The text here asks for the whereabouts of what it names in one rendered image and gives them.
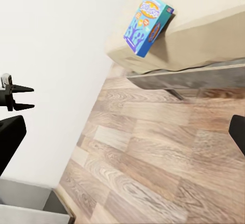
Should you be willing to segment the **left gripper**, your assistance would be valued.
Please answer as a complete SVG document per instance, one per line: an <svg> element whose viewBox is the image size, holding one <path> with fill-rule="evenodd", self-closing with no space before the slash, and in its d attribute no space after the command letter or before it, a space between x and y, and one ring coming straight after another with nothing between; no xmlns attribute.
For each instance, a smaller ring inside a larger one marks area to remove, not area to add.
<svg viewBox="0 0 245 224"><path fill-rule="evenodd" d="M0 106L7 106L8 111L21 111L34 108L35 105L17 104L15 103L15 99L13 99L13 93L24 93L33 91L33 88L6 84L6 89L0 90Z"/></svg>

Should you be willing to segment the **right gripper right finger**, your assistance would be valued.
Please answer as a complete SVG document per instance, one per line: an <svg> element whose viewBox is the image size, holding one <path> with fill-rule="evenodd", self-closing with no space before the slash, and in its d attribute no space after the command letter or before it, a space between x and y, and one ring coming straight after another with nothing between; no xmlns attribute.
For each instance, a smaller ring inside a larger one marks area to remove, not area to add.
<svg viewBox="0 0 245 224"><path fill-rule="evenodd" d="M232 136L233 140L237 143L237 146L245 156L245 117L240 115L233 115L229 134Z"/></svg>

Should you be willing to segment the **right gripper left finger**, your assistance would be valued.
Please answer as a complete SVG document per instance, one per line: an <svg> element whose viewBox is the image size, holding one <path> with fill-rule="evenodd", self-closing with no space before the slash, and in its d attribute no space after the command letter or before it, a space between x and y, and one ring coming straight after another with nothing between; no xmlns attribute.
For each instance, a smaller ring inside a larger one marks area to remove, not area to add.
<svg viewBox="0 0 245 224"><path fill-rule="evenodd" d="M22 115L0 120L0 175L3 174L26 133Z"/></svg>

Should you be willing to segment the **board game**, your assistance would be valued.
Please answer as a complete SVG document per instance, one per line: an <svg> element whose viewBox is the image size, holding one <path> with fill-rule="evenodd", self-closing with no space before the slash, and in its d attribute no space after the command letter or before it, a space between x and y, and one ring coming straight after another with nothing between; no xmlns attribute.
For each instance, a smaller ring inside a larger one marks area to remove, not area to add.
<svg viewBox="0 0 245 224"><path fill-rule="evenodd" d="M142 1L124 36L137 56L145 58L174 11L174 8L162 0Z"/></svg>

